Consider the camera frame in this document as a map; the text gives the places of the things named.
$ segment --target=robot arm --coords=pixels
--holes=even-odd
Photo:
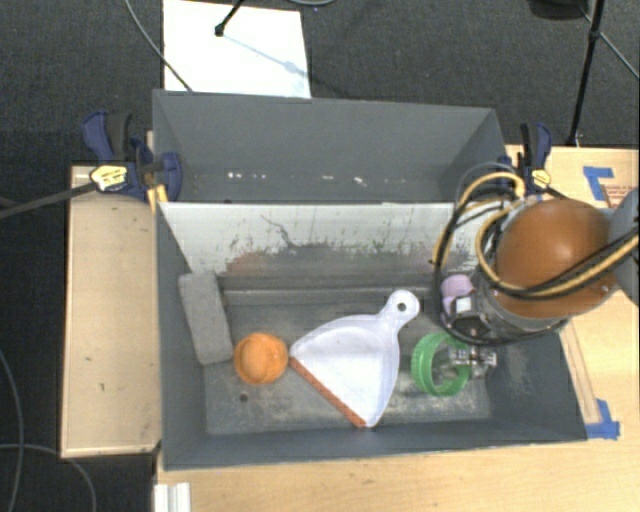
[[[482,186],[505,178],[515,187],[503,187],[487,200]],[[434,249],[440,319],[467,343],[496,345],[540,336],[597,307],[616,286],[638,304],[638,189],[609,221],[573,199],[526,202],[523,185],[517,175],[502,172],[476,180],[457,202]],[[509,204],[478,231],[476,271],[445,278],[453,233],[472,209],[491,200]]]

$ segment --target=black cord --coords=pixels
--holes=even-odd
[[[463,223],[459,223],[459,220],[462,217],[462,215],[464,214],[464,210],[466,209],[467,205],[471,201],[472,201],[471,198],[467,199],[464,204],[459,205],[454,210],[454,212],[453,212],[453,214],[451,216],[451,219],[447,223],[447,226],[446,226],[446,228],[444,230],[444,233],[443,233],[443,235],[441,237],[440,245],[439,245],[439,248],[438,248],[438,253],[435,255],[435,260],[432,261],[432,263],[434,265],[433,276],[432,276],[432,295],[433,295],[433,301],[435,303],[436,315],[437,315],[438,319],[442,319],[443,317],[446,318],[446,316],[447,316],[446,313],[443,311],[442,293],[440,291],[440,288],[441,288],[441,285],[442,285],[442,281],[443,281],[442,260],[444,258],[444,254],[445,254],[446,248],[449,245],[449,241],[450,241],[451,237],[454,235],[456,229],[460,225],[464,224],[464,222]],[[493,239],[494,241],[497,241],[497,238],[499,238],[498,233],[499,233],[499,231],[501,229],[502,224],[506,220],[507,220],[506,217],[502,217],[502,218],[498,219],[492,226],[489,226],[489,228],[487,229],[487,232],[484,234],[483,239],[481,241],[482,242],[482,247],[485,247],[488,244],[489,240],[491,240],[491,239]],[[597,262],[598,260],[601,261],[602,259],[604,259],[604,258],[608,257],[609,255],[615,253],[617,249],[619,249],[622,245],[624,245],[625,243],[628,242],[630,237],[636,235],[637,233],[638,233],[638,229],[637,228],[635,230],[631,230],[629,233],[617,238],[616,240],[614,240],[611,243],[607,244],[605,247],[603,247],[602,249],[600,249],[596,253],[594,253],[594,254],[590,255],[589,257],[585,258],[582,262],[579,262],[577,265],[574,265],[574,267],[572,267],[571,269],[563,272],[562,275],[556,276],[556,277],[548,280],[545,283],[542,283],[540,285],[536,285],[535,287],[531,287],[531,288],[534,289],[533,291],[539,291],[538,289],[544,289],[545,287],[546,288],[550,288],[551,286],[557,285],[559,282],[563,282],[563,281],[566,281],[566,280],[568,280],[568,279],[570,279],[572,277],[575,277],[576,274],[580,274],[581,272],[584,272],[584,270],[586,268],[589,268],[590,266],[592,266],[594,264],[594,262]],[[602,271],[598,272],[597,274],[595,274],[594,276],[589,278],[584,283],[577,284],[576,286],[571,287],[570,289],[567,289],[567,290],[564,290],[562,292],[558,292],[558,293],[555,293],[555,294],[546,295],[544,297],[535,297],[535,299],[533,297],[526,297],[526,296],[525,296],[525,298],[526,298],[526,300],[549,300],[549,299],[552,299],[552,298],[563,297],[563,296],[575,293],[575,291],[577,289],[583,288],[585,286],[589,286],[590,284],[600,280],[603,275],[605,275],[608,272],[611,272],[618,265],[622,264],[622,262],[624,260],[626,260],[626,258],[631,256],[631,254],[632,253],[630,251],[629,254],[627,256],[625,256],[624,258],[621,258],[616,263],[614,263],[614,264],[608,266],[606,269],[603,269]],[[499,284],[498,285],[492,284],[492,288],[493,289],[499,289],[499,290],[507,293],[508,295],[515,295],[515,296],[518,296],[518,294],[522,293],[523,291],[525,293],[527,291],[531,291],[530,289],[526,289],[526,290],[523,290],[523,291],[519,290],[519,291],[514,292],[513,290],[510,290],[510,289],[503,289],[503,287],[500,286]],[[525,341],[525,340],[529,340],[529,339],[539,338],[540,336],[542,336],[544,334],[548,334],[548,333],[553,332],[555,330],[561,329],[567,323],[568,323],[568,319],[561,320],[561,321],[557,322],[554,325],[548,326],[545,329],[542,329],[540,331],[530,332],[530,333],[524,334],[522,336],[518,336],[517,338],[501,338],[501,337],[489,337],[489,336],[469,336],[468,334],[459,331],[455,327],[453,327],[451,325],[447,325],[446,322],[443,322],[443,328],[448,334],[450,334],[454,338],[457,338],[457,339],[459,339],[459,340],[461,340],[461,341],[463,341],[463,342],[465,342],[467,344],[470,344],[470,345],[499,346],[499,345],[506,345],[506,344],[510,344],[510,343],[521,342],[521,341]]]
[[[0,450],[25,450],[25,449],[32,450],[35,452],[47,453],[49,455],[55,456],[56,458],[58,457],[57,451],[53,450],[52,448],[47,448],[46,446],[40,446],[38,444],[30,444],[30,443],[0,444]],[[80,473],[80,476],[82,476],[82,478],[84,479],[89,489],[89,492],[91,493],[91,510],[92,512],[97,512],[98,498],[96,496],[96,490],[95,490],[95,487],[93,486],[93,482],[91,481],[91,477],[89,476],[89,474],[80,464],[78,464],[73,459],[65,459],[62,462],[70,464],[78,473]]]
[[[304,7],[323,7],[335,1],[336,0],[289,0],[292,4],[302,5]]]
[[[22,403],[20,402],[20,395],[18,394],[18,387],[16,381],[13,378],[11,367],[4,357],[4,353],[0,349],[0,363],[4,368],[4,372],[7,375],[9,381],[9,387],[11,388],[11,394],[13,395],[13,401],[16,406],[16,416],[18,418],[18,461],[16,462],[16,473],[13,481],[13,491],[11,492],[11,500],[9,501],[8,512],[12,512],[16,500],[18,499],[18,489],[20,489],[20,479],[22,478],[22,464],[24,461],[24,416],[22,414]]]
[[[138,30],[140,31],[142,36],[145,38],[145,40],[147,41],[147,43],[149,44],[151,49],[160,58],[160,60],[164,63],[164,65],[167,66],[167,68],[169,68],[169,71],[171,71],[173,73],[173,76],[175,76],[178,79],[178,81],[184,86],[184,88],[189,92],[193,92],[193,89],[191,87],[189,87],[189,84],[182,79],[182,77],[173,68],[173,66],[171,64],[169,64],[167,59],[165,59],[164,54],[155,45],[155,43],[153,42],[153,39],[151,39],[151,36],[149,36],[149,34],[145,30],[145,28],[142,26],[142,23],[140,23],[140,20],[136,16],[136,13],[133,11],[133,7],[131,7],[131,3],[129,2],[129,0],[124,0],[124,3],[127,6],[127,10],[129,11],[129,15],[131,16],[131,19],[136,24],[136,27],[138,27]]]
[[[503,288],[498,287],[498,286],[494,286],[494,285],[492,285],[492,289],[499,289],[505,295],[509,295],[509,296],[515,297],[515,298],[517,298],[519,300],[528,301],[528,302],[541,302],[541,301],[548,301],[548,300],[551,300],[551,299],[558,299],[558,298],[561,298],[561,297],[566,297],[568,295],[572,295],[572,294],[576,293],[578,290],[586,288],[586,287],[592,285],[593,283],[599,281],[600,279],[602,279],[602,277],[605,274],[615,270],[619,265],[624,263],[624,261],[626,259],[628,259],[629,257],[630,257],[630,255],[625,256],[620,261],[617,261],[617,262],[613,263],[612,265],[610,265],[606,270],[603,270],[602,272],[599,272],[598,274],[595,274],[594,276],[590,277],[584,283],[580,283],[580,284],[578,284],[576,286],[573,286],[571,288],[568,288],[566,290],[563,290],[563,291],[560,291],[560,292],[556,292],[556,293],[551,293],[549,295],[544,295],[542,297],[530,296],[530,295],[520,296],[520,295],[517,295],[517,294],[512,294],[511,293],[512,290],[504,290]]]
[[[478,212],[475,215],[472,215],[471,217],[467,217],[466,219],[464,219],[464,221],[458,223],[456,228],[462,227],[465,224],[468,224],[469,222],[476,220],[478,217],[482,217],[483,215],[486,215],[489,212],[495,212],[497,210],[500,210],[501,208],[502,208],[501,206],[493,206],[491,208],[485,208],[481,212]]]
[[[28,203],[12,206],[10,208],[0,210],[0,220],[6,219],[7,217],[11,217],[13,215],[18,215],[20,213],[25,213],[30,210],[35,210],[36,208],[41,208],[42,206],[59,203],[61,201],[67,201],[69,199],[80,196],[82,194],[86,194],[88,192],[95,192],[95,190],[96,190],[96,186],[93,182],[91,182],[91,183],[86,183],[84,185],[80,185],[79,187],[72,188],[70,190],[64,190],[62,192],[58,192],[50,196],[36,199],[35,201],[30,201]]]
[[[545,192],[556,199],[569,199],[568,196],[565,196],[562,192],[556,190],[553,187],[547,187]]]
[[[480,185],[476,190],[471,194],[472,201],[479,201],[484,196],[493,196],[496,201],[499,199],[504,199],[505,196],[512,201],[515,201],[518,197],[513,189],[509,188],[507,185]]]
[[[17,206],[18,203],[17,201],[13,201],[11,199],[7,199],[6,197],[0,197],[0,206],[2,206],[3,208],[11,208],[12,206]]]
[[[584,19],[586,19],[589,23],[591,23],[591,16],[589,16],[586,12],[584,12],[582,7],[578,6],[578,9],[580,9],[580,12],[582,13],[582,16],[584,17]],[[622,54],[620,50],[618,50],[618,48],[616,48],[616,46],[609,40],[609,38],[603,32],[600,32],[600,38],[611,49],[611,51],[615,54],[615,56],[618,57],[618,59],[620,59],[620,62],[624,64],[624,66],[629,70],[629,72],[633,76],[635,76],[638,80],[640,80],[640,74],[638,74],[638,71],[634,69],[634,67],[631,65],[629,60]]]

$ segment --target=green tape roll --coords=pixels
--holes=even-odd
[[[470,366],[455,366],[457,376],[441,384],[433,382],[433,357],[438,347],[446,343],[457,349],[469,348],[446,332],[427,334],[416,345],[411,356],[411,375],[420,389],[433,396],[454,396],[464,388],[471,375]]]

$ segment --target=black cable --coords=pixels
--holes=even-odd
[[[593,20],[589,27],[589,37],[587,43],[587,50],[584,55],[584,61],[582,64],[582,74],[580,75],[580,86],[578,87],[578,96],[576,97],[575,108],[573,109],[573,119],[571,121],[571,130],[569,131],[569,138],[567,139],[567,145],[578,146],[578,127],[580,126],[580,117],[582,116],[582,106],[584,104],[585,94],[587,92],[587,84],[589,83],[589,76],[591,74],[591,66],[593,64],[593,54],[595,52],[596,43],[600,34],[600,23],[602,22],[602,14],[604,12],[604,1],[595,0],[595,6],[593,9]]]
[[[32,451],[36,451],[36,452],[41,452],[41,453],[47,453],[49,455],[54,455],[56,458],[58,457],[58,452],[51,449],[51,448],[47,448],[46,446],[40,446],[37,444],[30,444],[30,443],[20,443],[20,444],[12,444],[12,443],[8,443],[8,444],[0,444],[0,450],[32,450]],[[71,464],[71,466],[73,466],[73,468],[80,473],[80,476],[82,476],[82,478],[84,479],[85,483],[87,484],[87,487],[89,489],[89,492],[91,493],[91,510],[93,512],[97,512],[98,511],[98,498],[96,496],[96,489],[93,486],[93,482],[91,481],[91,477],[89,476],[89,474],[86,472],[86,470],[80,465],[78,464],[75,460],[73,459],[65,459],[62,460],[61,462],[65,462],[65,463],[69,463]]]
[[[582,16],[584,17],[584,19],[586,19],[589,23],[591,23],[591,16],[589,16],[586,12],[584,12],[584,9],[582,9],[582,7],[578,6],[578,9],[580,9],[580,12],[582,13]],[[620,62],[624,64],[624,66],[631,72],[631,74],[635,76],[638,80],[640,80],[640,74],[638,74],[638,71],[634,69],[634,67],[631,65],[629,60],[622,54],[620,50],[618,50],[618,48],[609,40],[609,38],[603,32],[600,32],[600,38],[611,49],[611,51],[613,51],[615,56],[618,57],[618,59],[620,59]]]
[[[455,195],[454,195],[455,202],[458,202],[458,200],[460,199],[460,196],[462,195],[463,189],[468,186],[468,185],[465,184],[465,181],[469,177],[469,175],[477,173],[478,171],[481,171],[483,169],[485,171],[489,171],[489,172],[496,172],[498,169],[500,169],[500,170],[503,170],[503,171],[512,172],[514,174],[517,174],[517,169],[515,167],[513,167],[513,165],[511,165],[511,164],[503,164],[501,162],[491,162],[491,161],[483,162],[481,164],[476,164],[476,165],[470,167],[469,169],[467,169],[464,172],[464,174],[462,175],[462,177],[460,178],[460,180],[458,181],[458,185],[456,186],[456,191],[455,191]],[[503,183],[505,181],[504,178],[496,178],[496,180],[500,180]]]
[[[473,191],[473,193],[471,194],[471,201],[479,201],[484,196],[494,196],[496,201],[498,201],[499,199],[504,199],[504,196],[507,196],[512,201],[515,201],[518,198],[513,189],[509,188],[507,185],[483,184]]]
[[[11,500],[9,502],[9,507],[7,508],[7,512],[13,512],[16,505],[16,500],[18,498],[18,491],[20,489],[20,480],[22,478],[22,467],[24,465],[24,451],[35,450],[44,453],[49,453],[52,455],[58,456],[58,452],[52,450],[51,448],[47,448],[46,446],[39,446],[34,444],[27,444],[24,442],[24,416],[22,413],[22,403],[20,401],[20,395],[18,394],[18,387],[16,385],[16,381],[13,377],[13,372],[11,371],[11,367],[7,362],[7,359],[4,356],[4,353],[0,349],[0,364],[2,365],[5,374],[7,375],[7,380],[9,381],[9,387],[11,388],[11,394],[13,395],[13,401],[16,406],[16,416],[18,418],[18,442],[17,443],[3,443],[0,444],[0,450],[18,450],[18,461],[16,463],[16,471],[15,478],[13,482],[13,490],[11,492]],[[86,473],[86,471],[73,459],[67,459],[66,462],[71,464],[75,469],[82,475],[87,486],[89,487],[89,491],[91,492],[91,504],[93,512],[97,512],[98,504],[96,498],[96,491],[93,486],[93,482],[91,478]]]
[[[462,227],[465,224],[468,224],[469,222],[472,222],[472,221],[476,220],[478,217],[482,217],[483,215],[486,215],[489,212],[495,212],[497,210],[500,210],[501,208],[502,208],[501,206],[493,206],[493,207],[490,207],[490,208],[485,208],[481,212],[478,212],[475,215],[472,215],[471,217],[467,217],[462,222],[458,223],[458,225],[456,227],[457,228]]]
[[[189,87],[189,84],[187,84],[187,82],[185,82],[182,79],[182,77],[173,68],[173,66],[171,64],[169,64],[167,59],[165,59],[164,54],[155,45],[155,43],[153,42],[153,39],[151,39],[151,36],[149,36],[149,34],[145,30],[145,28],[142,26],[142,23],[140,23],[140,20],[136,16],[136,13],[133,12],[133,7],[131,7],[131,3],[129,2],[129,0],[124,0],[124,3],[126,4],[127,10],[129,11],[129,14],[131,15],[131,19],[136,24],[136,27],[138,27],[138,30],[140,31],[142,36],[145,38],[147,43],[149,43],[149,46],[151,47],[151,49],[156,53],[156,55],[160,58],[160,60],[164,63],[164,65],[169,68],[169,70],[173,73],[173,76],[175,76],[178,79],[178,81],[184,86],[184,88],[189,92],[193,92],[193,89],[191,87]]]
[[[545,192],[556,199],[569,199],[568,196],[565,196],[562,192],[556,190],[553,187],[547,187]]]
[[[435,260],[433,263],[433,276],[432,276],[432,285],[431,292],[433,295],[433,301],[436,308],[436,317],[437,319],[441,319],[443,317],[444,311],[442,308],[442,293],[440,291],[440,287],[442,285],[442,259],[444,258],[444,253],[446,247],[449,245],[449,240],[453,236],[458,220],[463,215],[465,208],[471,201],[471,198],[468,198],[464,203],[457,206],[453,212],[453,215],[449,219],[447,226],[445,227],[444,233],[440,240],[440,246],[438,247],[438,253],[435,256]],[[450,327],[443,322],[444,330],[453,336],[454,338],[460,339],[466,343],[472,345],[488,345],[494,342],[493,339],[485,339],[484,337],[471,337],[466,335],[463,332],[459,332],[457,329]]]
[[[59,203],[60,201],[67,201],[68,199],[81,196],[82,194],[86,194],[88,192],[95,192],[95,190],[96,186],[94,183],[86,183],[70,190],[64,190],[63,192],[58,192],[56,194],[42,197],[34,201],[29,201],[28,203],[12,206],[11,208],[0,210],[0,220],[6,219],[7,217],[11,217],[13,215],[18,215],[20,213],[25,213],[30,210],[35,210],[36,208],[41,208],[42,206]]]
[[[7,199],[6,197],[0,197],[0,206],[3,208],[11,208],[12,206],[17,206],[17,201],[13,201],[12,199]]]
[[[444,311],[442,309],[442,294],[440,292],[440,286],[442,284],[442,273],[440,270],[434,270],[434,279],[432,284],[432,293],[434,296],[434,302],[436,305],[436,315],[438,319],[442,318]],[[539,338],[543,334],[548,334],[554,330],[560,329],[567,324],[568,320],[561,320],[557,324],[549,326],[547,329],[543,329],[541,331],[535,331],[532,333],[524,334],[518,336],[517,338],[497,338],[497,337],[488,337],[488,336],[469,336],[468,334],[459,331],[453,326],[449,326],[446,322],[442,323],[442,328],[454,338],[463,341],[469,345],[475,346],[504,346],[512,343],[518,343],[521,341],[526,341],[529,339]]]
[[[637,235],[637,234],[638,234],[638,228],[629,231],[628,233],[622,235],[621,237],[617,238],[616,240],[614,240],[614,241],[608,243],[607,245],[605,245],[603,248],[601,248],[598,251],[594,252],[593,254],[587,256],[583,260],[579,261],[578,263],[576,263],[575,265],[573,265],[569,269],[565,270],[562,274],[559,274],[558,276],[547,280],[545,283],[542,283],[542,284],[539,284],[539,285],[536,285],[536,286],[531,286],[531,287],[527,288],[527,292],[544,291],[544,290],[549,289],[549,288],[551,288],[553,286],[556,286],[558,284],[563,284],[563,283],[567,282],[568,280],[577,277],[578,275],[583,273],[588,268],[590,268],[593,265],[597,264],[599,261],[602,261],[603,259],[608,258],[612,254],[614,254],[618,249],[620,249],[620,247],[622,247],[624,244],[626,244],[631,237],[633,237],[634,235]],[[624,256],[622,258],[622,260],[628,258],[630,255],[631,255],[631,251],[629,252],[629,254],[627,256]],[[606,274],[607,272],[609,272],[609,268],[603,269],[602,271],[598,272],[598,274],[596,274],[596,275],[602,276],[602,275]]]
[[[568,295],[572,295],[574,293],[576,293],[578,290],[582,289],[582,288],[586,288],[587,286],[592,285],[593,283],[599,281],[600,279],[602,279],[602,277],[615,270],[618,266],[620,266],[622,263],[624,263],[624,261],[626,261],[631,255],[627,255],[624,258],[620,259],[619,261],[616,261],[615,263],[611,264],[609,267],[607,267],[606,270],[603,270],[602,272],[599,272],[598,274],[594,274],[592,277],[590,277],[589,279],[587,279],[586,281],[584,281],[583,283],[580,283],[576,286],[572,286],[571,288],[568,288],[566,290],[560,291],[560,292],[556,292],[556,293],[550,293],[548,295],[544,295],[542,297],[539,296],[531,296],[531,295],[517,295],[517,294],[512,294],[511,290],[504,290],[501,287],[492,285],[492,289],[499,289],[502,293],[504,293],[505,295],[509,295],[511,297],[515,297],[519,300],[524,300],[524,301],[529,301],[529,302],[540,302],[540,301],[548,301],[551,299],[558,299],[561,297],[566,297]]]
[[[22,478],[22,464],[24,461],[24,416],[22,414],[22,403],[20,402],[20,395],[18,394],[18,387],[16,381],[13,378],[13,372],[11,367],[4,357],[4,353],[0,349],[0,363],[4,368],[4,372],[9,380],[9,387],[11,388],[11,394],[13,395],[13,401],[16,406],[16,416],[18,418],[18,461],[16,462],[16,473],[13,481],[13,491],[11,492],[11,500],[9,501],[8,512],[13,512],[18,498],[18,490],[20,489],[20,479]]]
[[[291,2],[292,4],[302,5],[302,6],[305,6],[305,7],[322,7],[322,6],[325,6],[325,5],[332,4],[336,0],[317,0],[317,1],[313,1],[313,0],[288,0],[288,1]]]

